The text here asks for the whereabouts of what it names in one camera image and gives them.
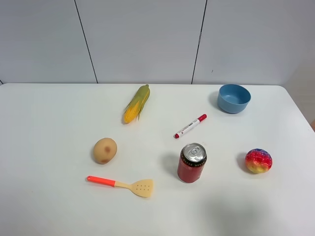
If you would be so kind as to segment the rainbow coloured ball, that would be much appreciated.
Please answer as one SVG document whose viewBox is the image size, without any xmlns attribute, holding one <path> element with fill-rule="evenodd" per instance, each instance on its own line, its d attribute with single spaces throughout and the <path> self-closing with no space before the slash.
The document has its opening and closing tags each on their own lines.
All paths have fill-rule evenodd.
<svg viewBox="0 0 315 236">
<path fill-rule="evenodd" d="M 262 174 L 269 171 L 272 164 L 271 155 L 263 149 L 252 149 L 245 156 L 246 167 L 255 174 Z"/>
</svg>

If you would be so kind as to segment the corn cob with husk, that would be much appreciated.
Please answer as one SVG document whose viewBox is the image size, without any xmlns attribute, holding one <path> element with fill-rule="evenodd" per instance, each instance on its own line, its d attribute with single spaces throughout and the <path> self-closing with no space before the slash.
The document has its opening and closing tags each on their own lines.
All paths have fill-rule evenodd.
<svg viewBox="0 0 315 236">
<path fill-rule="evenodd" d="M 123 115 L 124 124 L 128 124 L 132 122 L 134 119 L 140 118 L 140 114 L 149 96 L 150 96 L 149 85 L 143 85 L 138 89 L 132 100 L 125 108 Z"/>
</svg>

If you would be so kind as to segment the red white marker pen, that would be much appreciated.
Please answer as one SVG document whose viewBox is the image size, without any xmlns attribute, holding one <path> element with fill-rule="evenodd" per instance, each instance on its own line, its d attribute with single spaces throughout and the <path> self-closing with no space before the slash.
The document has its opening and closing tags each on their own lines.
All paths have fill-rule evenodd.
<svg viewBox="0 0 315 236">
<path fill-rule="evenodd" d="M 207 115 L 203 114 L 202 116 L 200 116 L 199 118 L 195 119 L 194 121 L 192 121 L 190 124 L 188 124 L 187 126 L 182 128 L 181 130 L 179 130 L 177 133 L 175 133 L 174 134 L 174 138 L 175 139 L 180 138 L 181 136 L 183 136 L 184 134 L 186 134 L 190 130 L 194 129 L 197 125 L 199 125 L 206 118 L 207 118 Z"/>
</svg>

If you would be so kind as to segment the red soda can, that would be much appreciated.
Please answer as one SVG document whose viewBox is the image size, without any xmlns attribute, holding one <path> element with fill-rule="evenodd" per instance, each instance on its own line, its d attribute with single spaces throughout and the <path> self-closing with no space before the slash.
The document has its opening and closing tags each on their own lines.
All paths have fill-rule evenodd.
<svg viewBox="0 0 315 236">
<path fill-rule="evenodd" d="M 205 148 L 198 143 L 184 146 L 180 152 L 177 174 L 180 180 L 186 183 L 197 181 L 207 161 Z"/>
</svg>

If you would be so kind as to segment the brown potato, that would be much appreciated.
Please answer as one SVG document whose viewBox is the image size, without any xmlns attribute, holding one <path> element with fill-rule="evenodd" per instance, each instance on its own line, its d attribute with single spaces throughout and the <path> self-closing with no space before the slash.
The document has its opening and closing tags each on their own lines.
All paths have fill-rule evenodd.
<svg viewBox="0 0 315 236">
<path fill-rule="evenodd" d="M 98 164 L 106 164 L 117 153 L 117 144 L 111 138 L 100 139 L 93 148 L 94 160 Z"/>
</svg>

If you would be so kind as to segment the blue bowl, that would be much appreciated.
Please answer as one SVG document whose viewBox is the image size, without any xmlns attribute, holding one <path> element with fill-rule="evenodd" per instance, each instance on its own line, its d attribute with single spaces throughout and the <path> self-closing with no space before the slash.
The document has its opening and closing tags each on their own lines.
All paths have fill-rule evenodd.
<svg viewBox="0 0 315 236">
<path fill-rule="evenodd" d="M 243 86 L 226 84 L 220 87 L 217 104 L 224 112 L 238 114 L 242 112 L 251 100 L 250 92 Z"/>
</svg>

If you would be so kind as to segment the orange handled beige spatula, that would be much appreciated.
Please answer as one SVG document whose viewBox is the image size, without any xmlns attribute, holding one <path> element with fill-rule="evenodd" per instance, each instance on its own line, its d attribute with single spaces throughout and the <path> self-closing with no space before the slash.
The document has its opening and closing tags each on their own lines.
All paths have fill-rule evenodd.
<svg viewBox="0 0 315 236">
<path fill-rule="evenodd" d="M 103 184 L 106 186 L 111 186 L 114 188 L 125 188 L 130 190 L 133 194 L 143 198 L 149 198 L 153 192 L 154 187 L 154 182 L 152 179 L 144 179 L 137 181 L 133 184 L 126 184 L 111 179 L 88 176 L 87 181 Z"/>
</svg>

